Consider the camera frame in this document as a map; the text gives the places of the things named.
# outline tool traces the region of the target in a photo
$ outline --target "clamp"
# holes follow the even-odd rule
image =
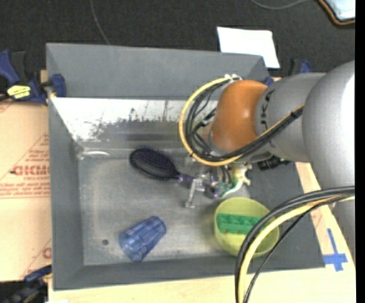
[[[44,278],[52,273],[52,265],[36,270],[26,277],[24,282],[28,286],[15,292],[10,298],[4,299],[1,303],[30,303],[41,295],[46,296],[47,283]]]
[[[24,71],[24,52],[15,52],[11,55],[9,49],[0,52],[0,75],[8,80],[7,94],[14,101],[30,101],[47,105],[47,92],[45,88],[53,86],[57,97],[66,96],[66,84],[60,74],[55,74],[46,82],[39,83],[36,76],[28,79]]]

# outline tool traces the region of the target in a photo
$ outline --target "yellow cable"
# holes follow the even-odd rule
[[[203,86],[201,86],[200,88],[198,88],[186,101],[185,105],[182,108],[181,114],[180,114],[180,119],[178,122],[178,130],[180,133],[180,137],[181,137],[181,141],[183,146],[185,147],[185,149],[188,151],[188,153],[190,153],[192,155],[192,157],[194,157],[198,162],[203,163],[205,165],[208,166],[223,166],[223,165],[227,165],[230,164],[232,162],[234,162],[235,160],[239,159],[242,155],[240,156],[235,156],[235,157],[231,157],[229,159],[226,160],[221,160],[219,162],[210,162],[208,160],[204,160],[202,157],[199,157],[196,153],[194,153],[193,149],[191,149],[191,147],[189,146],[187,139],[183,133],[183,120],[185,117],[185,113],[189,107],[189,105],[192,103],[192,101],[199,95],[201,94],[203,91],[207,90],[208,88],[216,85],[216,84],[221,84],[221,83],[225,83],[227,81],[231,80],[231,77],[227,77],[227,78],[219,78],[216,79],[214,81],[211,81]]]
[[[244,296],[245,296],[245,291],[246,291],[246,287],[245,287],[245,276],[248,272],[248,267],[250,265],[252,256],[255,254],[255,251],[257,250],[257,247],[259,246],[259,244],[266,238],[266,236],[268,234],[271,233],[272,230],[274,230],[275,228],[277,228],[279,225],[281,225],[283,222],[286,222],[287,220],[298,216],[300,214],[303,214],[304,212],[308,211],[310,208],[312,208],[313,206],[319,204],[319,203],[323,203],[323,202],[327,202],[330,201],[332,199],[337,198],[338,196],[332,196],[330,198],[327,199],[323,199],[323,200],[319,200],[319,201],[314,201],[314,202],[310,202],[306,205],[300,206],[299,208],[293,209],[283,215],[281,215],[280,217],[276,218],[274,221],[270,222],[257,236],[256,238],[253,240],[251,246],[249,247],[248,251],[245,254],[244,260],[241,264],[241,271],[240,271],[240,275],[238,276],[238,298],[240,299],[241,302],[244,301]]]

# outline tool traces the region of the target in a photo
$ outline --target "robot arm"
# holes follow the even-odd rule
[[[322,189],[354,185],[354,75],[352,61],[329,73],[296,74],[270,86],[233,81],[223,90],[211,122],[207,161],[257,141],[301,108],[302,115],[262,147],[230,158],[241,163],[272,156],[309,162]],[[333,212],[355,258],[354,201],[337,205]]]

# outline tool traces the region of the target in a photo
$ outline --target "blue plastic cup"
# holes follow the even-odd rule
[[[160,218],[150,217],[119,234],[119,245],[131,260],[142,261],[166,231],[165,224]]]

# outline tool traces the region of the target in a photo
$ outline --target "phone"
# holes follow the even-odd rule
[[[356,0],[318,0],[337,25],[356,21]]]

